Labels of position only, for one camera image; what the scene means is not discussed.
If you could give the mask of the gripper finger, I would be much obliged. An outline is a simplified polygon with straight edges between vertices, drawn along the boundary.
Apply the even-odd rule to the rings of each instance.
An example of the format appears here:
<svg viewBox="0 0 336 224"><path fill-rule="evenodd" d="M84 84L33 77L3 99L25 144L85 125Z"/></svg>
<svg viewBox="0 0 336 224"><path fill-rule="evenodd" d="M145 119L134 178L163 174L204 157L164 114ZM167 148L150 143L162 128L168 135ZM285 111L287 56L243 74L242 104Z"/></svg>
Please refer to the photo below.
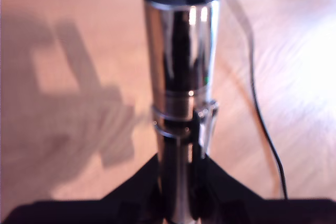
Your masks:
<svg viewBox="0 0 336 224"><path fill-rule="evenodd" d="M101 199L110 207L113 223L163 223L158 171L159 163L154 155L132 177Z"/></svg>
<svg viewBox="0 0 336 224"><path fill-rule="evenodd" d="M231 177L209 156L196 170L195 213L201 223L252 223L248 207L263 198Z"/></svg>

